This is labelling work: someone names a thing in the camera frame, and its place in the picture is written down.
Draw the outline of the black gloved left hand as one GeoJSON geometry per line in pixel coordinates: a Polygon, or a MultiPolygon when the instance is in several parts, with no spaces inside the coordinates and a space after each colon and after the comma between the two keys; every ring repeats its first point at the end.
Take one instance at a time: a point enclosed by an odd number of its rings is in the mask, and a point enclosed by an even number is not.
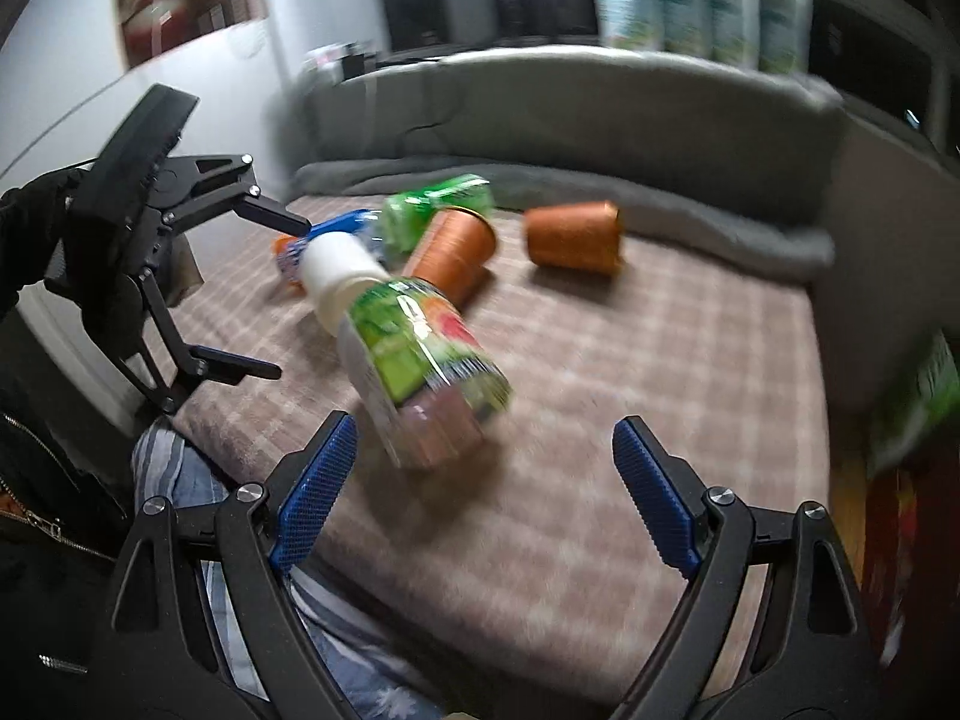
{"type": "Polygon", "coordinates": [[[39,283],[64,231],[67,199],[86,171],[64,167],[10,188],[0,203],[0,319],[18,304],[21,289],[39,283]]]}

